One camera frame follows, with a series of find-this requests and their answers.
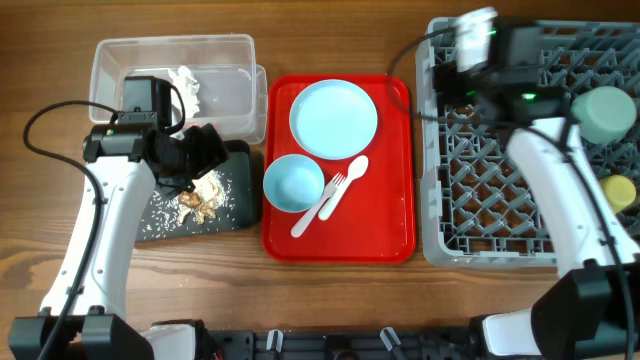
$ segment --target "wooden tabletop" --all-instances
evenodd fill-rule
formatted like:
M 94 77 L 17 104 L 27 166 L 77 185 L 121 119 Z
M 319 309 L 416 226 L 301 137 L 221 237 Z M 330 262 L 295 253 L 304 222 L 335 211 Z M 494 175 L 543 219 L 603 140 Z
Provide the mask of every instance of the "wooden tabletop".
M 1 358 L 11 357 L 6 339 L 13 318 L 35 315 L 53 283 L 83 183 L 77 170 L 28 152 L 21 134 L 40 108 L 88 98 L 100 40 L 245 33 L 255 40 L 257 62 L 272 83 L 289 73 L 382 73 L 394 53 L 421 35 L 434 17 L 490 3 L 502 15 L 534 19 L 638 21 L 640 15 L 637 0 L 606 7 L 591 0 L 8 3 L 0 5 Z M 400 75 L 415 88 L 411 60 Z M 87 110 L 69 108 L 43 118 L 32 139 L 45 149 L 80 159 L 90 129 Z M 419 123 L 414 130 L 417 181 L 422 159 Z M 474 315 L 531 306 L 554 279 L 551 269 L 433 267 L 421 246 L 396 266 L 281 264 L 263 251 L 258 224 L 244 231 L 137 247 L 127 284 L 128 321 L 144 329 L 153 321 L 201 318 L 209 329 L 254 331 L 465 324 Z

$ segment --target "dish rack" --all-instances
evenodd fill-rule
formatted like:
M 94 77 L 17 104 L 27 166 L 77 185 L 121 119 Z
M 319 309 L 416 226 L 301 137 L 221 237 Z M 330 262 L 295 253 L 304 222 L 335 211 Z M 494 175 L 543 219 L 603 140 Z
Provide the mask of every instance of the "dish rack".
M 436 18 L 427 32 L 454 25 Z M 627 92 L 640 108 L 640 24 L 539 21 L 544 38 L 538 61 L 540 86 L 562 86 L 571 101 L 598 86 Z M 431 68 L 454 60 L 455 35 L 423 42 L 416 53 L 418 111 L 437 116 Z M 445 108 L 465 119 L 474 108 Z M 553 266 L 555 254 L 529 187 L 487 126 L 423 122 L 420 181 L 424 256 L 437 266 L 517 268 Z M 584 141 L 598 178 L 629 177 L 640 187 L 640 124 L 620 142 Z M 618 214 L 640 241 L 640 204 Z

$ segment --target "blue plate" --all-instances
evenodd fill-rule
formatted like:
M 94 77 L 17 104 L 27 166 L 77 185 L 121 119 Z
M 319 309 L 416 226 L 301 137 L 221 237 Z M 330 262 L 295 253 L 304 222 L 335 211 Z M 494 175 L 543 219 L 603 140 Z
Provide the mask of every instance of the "blue plate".
M 373 101 L 359 86 L 324 80 L 304 89 L 289 114 L 291 132 L 310 154 L 340 160 L 360 153 L 378 127 Z
M 295 213 L 313 206 L 324 191 L 324 174 L 304 155 L 276 159 L 264 174 L 264 195 L 276 209 Z

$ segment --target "blue bowl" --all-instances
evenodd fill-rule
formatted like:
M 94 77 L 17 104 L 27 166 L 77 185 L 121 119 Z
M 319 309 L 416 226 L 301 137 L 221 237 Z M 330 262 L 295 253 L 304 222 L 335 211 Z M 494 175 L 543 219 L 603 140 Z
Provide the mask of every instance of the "blue bowl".
M 324 174 L 320 166 L 306 156 L 285 155 L 269 165 L 262 187 L 267 200 L 276 209 L 301 212 L 320 200 Z

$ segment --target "fork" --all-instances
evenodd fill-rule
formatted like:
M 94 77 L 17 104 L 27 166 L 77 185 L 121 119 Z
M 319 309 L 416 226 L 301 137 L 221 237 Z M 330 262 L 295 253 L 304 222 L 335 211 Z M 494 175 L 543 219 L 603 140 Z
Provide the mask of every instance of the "fork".
M 322 204 L 324 204 L 327 199 L 329 199 L 333 194 L 335 194 L 336 190 L 338 190 L 338 186 L 342 184 L 346 180 L 346 177 L 340 173 L 337 173 L 336 176 L 329 181 L 327 186 L 324 187 L 324 191 L 322 192 L 322 196 L 320 196 L 320 200 L 311 207 L 311 209 L 307 210 L 307 212 L 298 220 L 298 222 L 291 228 L 291 236 L 295 238 L 299 238 L 302 233 L 307 229 L 309 224 L 311 224 L 311 220 L 316 216 Z

